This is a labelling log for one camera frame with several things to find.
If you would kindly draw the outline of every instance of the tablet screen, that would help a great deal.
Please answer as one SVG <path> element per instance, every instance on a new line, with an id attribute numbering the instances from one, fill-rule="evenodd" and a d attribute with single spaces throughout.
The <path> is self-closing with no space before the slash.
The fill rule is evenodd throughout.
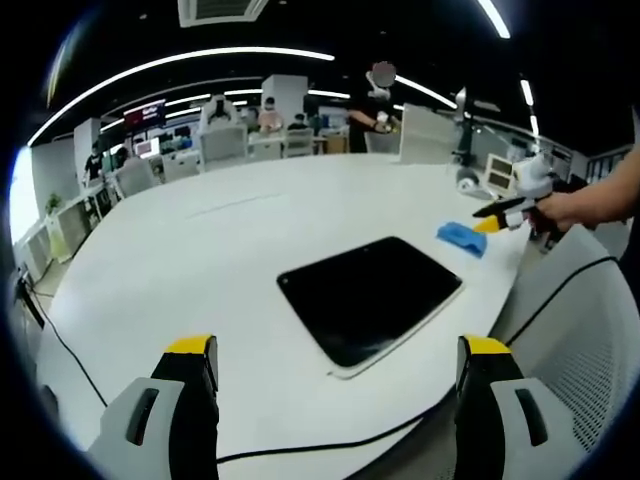
<path id="1" fill-rule="evenodd" d="M 283 273 L 277 281 L 320 347 L 342 367 L 391 345 L 462 283 L 396 237 Z"/>

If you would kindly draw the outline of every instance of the potted plant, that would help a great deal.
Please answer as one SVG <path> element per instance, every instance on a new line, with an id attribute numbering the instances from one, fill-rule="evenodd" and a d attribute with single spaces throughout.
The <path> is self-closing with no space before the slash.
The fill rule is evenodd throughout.
<path id="1" fill-rule="evenodd" d="M 44 211 L 47 215 L 51 215 L 62 205 L 62 198 L 57 193 L 52 193 L 47 200 L 47 204 L 44 206 Z"/>

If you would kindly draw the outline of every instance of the blue sponge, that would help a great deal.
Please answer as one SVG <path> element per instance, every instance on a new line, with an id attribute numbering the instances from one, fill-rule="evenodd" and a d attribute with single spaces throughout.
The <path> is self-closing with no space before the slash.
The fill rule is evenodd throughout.
<path id="1" fill-rule="evenodd" d="M 437 238 L 457 245 L 471 255 L 482 258 L 487 250 L 487 235 L 478 233 L 456 222 L 449 222 L 438 229 Z"/>

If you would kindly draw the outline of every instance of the black cable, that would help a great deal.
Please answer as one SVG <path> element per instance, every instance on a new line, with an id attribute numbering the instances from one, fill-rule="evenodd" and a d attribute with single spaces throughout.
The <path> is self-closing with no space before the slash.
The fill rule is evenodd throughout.
<path id="1" fill-rule="evenodd" d="M 551 295 L 549 295 L 549 297 L 542 303 L 542 305 L 540 305 L 540 307 L 531 315 L 531 317 L 529 317 L 529 319 L 522 325 L 522 327 L 520 327 L 516 331 L 516 333 L 513 335 L 513 337 L 511 337 L 507 342 L 505 342 L 505 344 L 507 346 L 509 346 L 515 340 L 517 340 L 518 337 L 520 335 L 522 335 L 522 332 L 524 332 L 527 329 L 527 327 L 529 327 L 529 325 L 531 325 L 531 323 L 536 319 L 536 317 L 538 317 L 538 315 L 540 315 L 540 313 L 542 313 L 542 311 L 549 305 L 549 303 L 551 303 L 551 301 L 558 295 L 558 293 L 560 293 L 562 291 L 562 289 L 571 280 L 573 280 L 576 276 L 578 276 L 579 274 L 581 274 L 585 270 L 588 270 L 588 269 L 590 269 L 592 267 L 595 267 L 596 265 L 600 265 L 601 263 L 611 262 L 611 261 L 617 263 L 618 259 L 616 257 L 613 257 L 613 256 L 603 257 L 603 258 L 600 258 L 598 260 L 594 260 L 593 262 L 587 263 L 586 265 L 583 265 L 582 267 L 580 267 L 577 270 L 575 270 L 574 272 L 572 272 L 571 275 L 569 275 L 567 278 L 565 278 L 564 281 L 558 287 L 556 287 L 556 289 L 551 293 Z M 390 428 L 389 430 L 386 430 L 385 432 L 379 433 L 378 435 L 374 435 L 373 437 L 369 437 L 369 438 L 364 439 L 364 440 L 359 440 L 359 441 L 356 441 L 356 442 L 333 443 L 333 444 L 327 444 L 327 445 L 313 445 L 313 446 L 310 446 L 310 447 L 277 448 L 277 449 L 273 449 L 273 450 L 260 450 L 260 451 L 255 451 L 255 452 L 236 453 L 234 455 L 227 455 L 226 457 L 219 458 L 217 463 L 218 463 L 218 465 L 221 465 L 223 463 L 232 462 L 234 460 L 240 460 L 242 458 L 262 457 L 262 456 L 265 456 L 265 455 L 282 455 L 282 454 L 288 454 L 288 453 L 318 452 L 318 451 L 322 451 L 322 450 L 339 450 L 339 449 L 343 449 L 343 448 L 361 447 L 361 446 L 367 445 L 369 443 L 377 442 L 378 440 L 381 440 L 382 438 L 388 437 L 389 435 L 393 435 L 394 433 L 396 433 L 396 432 L 408 427 L 409 425 L 412 425 L 415 422 L 424 421 L 426 419 L 426 417 L 431 412 L 433 412 L 434 410 L 436 410 L 438 407 L 442 406 L 445 403 L 445 401 L 451 395 L 453 390 L 454 389 L 451 388 L 451 390 L 449 390 L 449 392 L 444 397 L 442 397 L 442 399 L 437 404 L 435 404 L 433 407 L 428 408 L 424 412 L 422 412 L 422 413 L 416 415 L 415 417 L 413 417 L 413 418 L 401 423 L 400 425 L 397 425 L 397 426 L 395 426 L 393 428 Z"/>
<path id="2" fill-rule="evenodd" d="M 67 352 L 69 352 L 69 354 L 73 357 L 73 359 L 76 361 L 76 363 L 78 364 L 78 366 L 80 367 L 80 370 L 82 370 L 82 373 L 84 374 L 84 376 L 86 377 L 87 381 L 89 382 L 89 384 L 91 385 L 91 388 L 93 388 L 93 391 L 96 392 L 96 395 L 98 396 L 98 398 L 100 399 L 100 401 L 102 402 L 102 405 L 105 406 L 105 408 L 107 407 L 107 402 L 105 401 L 104 397 L 102 396 L 102 394 L 100 393 L 100 390 L 98 390 L 98 387 L 96 387 L 96 384 L 93 383 L 93 380 L 91 379 L 91 376 L 89 375 L 89 373 L 87 372 L 87 370 L 84 368 L 84 365 L 82 365 L 82 362 L 80 361 L 80 359 L 77 357 L 77 355 L 75 353 L 73 353 L 73 350 L 71 350 L 71 348 L 69 348 L 69 346 L 64 342 L 64 340 L 62 340 L 62 337 L 60 337 L 60 333 L 58 333 L 58 329 L 56 328 L 56 326 L 54 325 L 54 323 L 51 321 L 51 319 L 49 318 L 49 316 L 47 315 L 47 313 L 45 312 L 44 308 L 42 307 L 42 304 L 40 303 L 40 300 L 38 300 L 37 294 L 36 292 L 31 289 L 31 293 L 34 294 L 34 299 L 36 301 L 36 303 L 38 304 L 38 307 L 40 308 L 40 313 L 42 315 L 42 318 L 44 318 L 46 320 L 46 322 L 51 326 L 51 329 L 53 330 L 53 333 L 55 334 L 55 336 L 58 338 L 58 341 L 60 342 L 60 344 L 65 348 L 65 350 Z"/>

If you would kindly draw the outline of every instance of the white table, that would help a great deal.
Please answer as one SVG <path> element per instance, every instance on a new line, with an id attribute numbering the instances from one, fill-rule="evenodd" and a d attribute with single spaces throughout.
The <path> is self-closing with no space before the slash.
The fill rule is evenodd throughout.
<path id="1" fill-rule="evenodd" d="M 395 156 L 301 157 L 190 177 L 118 204 L 85 242 L 50 316 L 109 402 L 148 376 L 180 337 L 219 343 L 218 456 L 352 442 L 438 403 L 455 382 L 457 338 L 486 335 L 507 298 L 528 228 L 489 237 L 485 256 L 439 241 L 482 204 L 458 194 L 453 169 L 393 165 Z M 350 380 L 280 292 L 288 270 L 396 235 L 464 281 L 438 315 Z M 87 448 L 103 407 L 47 327 L 38 380 Z M 223 479 L 339 479 L 412 427 L 356 449 L 265 456 L 220 466 Z"/>

